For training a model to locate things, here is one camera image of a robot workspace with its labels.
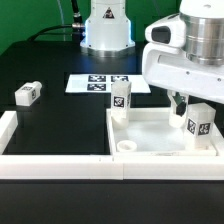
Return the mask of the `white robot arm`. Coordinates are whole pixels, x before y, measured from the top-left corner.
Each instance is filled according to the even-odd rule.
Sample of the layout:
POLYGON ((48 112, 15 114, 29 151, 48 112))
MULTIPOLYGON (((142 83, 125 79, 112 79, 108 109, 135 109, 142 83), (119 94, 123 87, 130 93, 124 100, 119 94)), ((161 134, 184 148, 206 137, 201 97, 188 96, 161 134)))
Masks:
POLYGON ((182 0, 145 38, 142 75, 171 94, 176 115, 186 113, 189 96, 224 104, 224 0, 182 0))

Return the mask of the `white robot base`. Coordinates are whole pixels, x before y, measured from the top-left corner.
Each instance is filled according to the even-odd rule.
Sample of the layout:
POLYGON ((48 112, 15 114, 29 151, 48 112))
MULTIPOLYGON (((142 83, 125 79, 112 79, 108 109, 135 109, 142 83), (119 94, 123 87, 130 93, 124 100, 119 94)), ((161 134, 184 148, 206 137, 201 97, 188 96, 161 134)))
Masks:
POLYGON ((126 0, 91 0, 91 13, 85 22, 81 50, 99 57, 132 53, 131 21, 126 16, 126 0))

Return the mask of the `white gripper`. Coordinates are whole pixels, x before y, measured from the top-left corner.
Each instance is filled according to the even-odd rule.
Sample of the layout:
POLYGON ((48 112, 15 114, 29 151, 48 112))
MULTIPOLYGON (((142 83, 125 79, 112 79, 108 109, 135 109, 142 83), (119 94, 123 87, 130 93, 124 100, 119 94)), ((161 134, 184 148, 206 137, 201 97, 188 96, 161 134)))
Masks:
POLYGON ((168 90, 174 115, 186 113, 188 95, 224 104, 224 66, 191 62, 181 49, 148 43, 143 50, 142 75, 147 84, 168 90))

